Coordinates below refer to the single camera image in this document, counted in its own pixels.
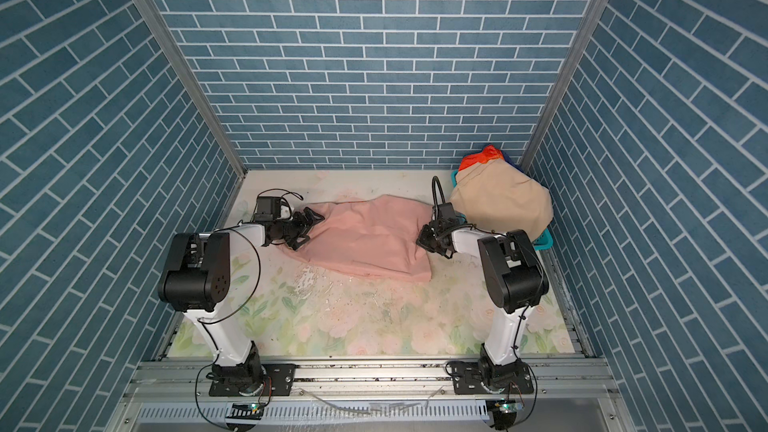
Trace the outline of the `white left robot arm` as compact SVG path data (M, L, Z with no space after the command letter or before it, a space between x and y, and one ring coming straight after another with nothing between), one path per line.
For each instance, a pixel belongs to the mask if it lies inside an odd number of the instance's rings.
M214 354L214 370L255 377L262 372L255 343L244 335L234 319L239 310L226 303L231 286L230 239L243 240L255 253L270 245L297 250L309 242L310 231L324 220L311 208L292 214L257 213L250 222L173 237L158 283L158 295L192 321L204 336Z

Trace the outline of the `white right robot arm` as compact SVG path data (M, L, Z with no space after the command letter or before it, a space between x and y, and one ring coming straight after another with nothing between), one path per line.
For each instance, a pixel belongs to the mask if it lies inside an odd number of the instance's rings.
M549 291L549 280L526 232L486 232L472 224L433 220L417 245L447 259L456 253L480 260L487 293L497 307L483 344L486 363L499 368L520 359L529 314Z

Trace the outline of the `pink shorts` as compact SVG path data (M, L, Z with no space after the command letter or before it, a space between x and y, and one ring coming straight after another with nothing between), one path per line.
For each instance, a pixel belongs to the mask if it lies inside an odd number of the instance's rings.
M300 262L346 275L428 282L432 271L427 252L417 245L432 208L417 200L382 195L368 201L314 203L309 209L325 220L314 226L310 240L294 251L279 250Z

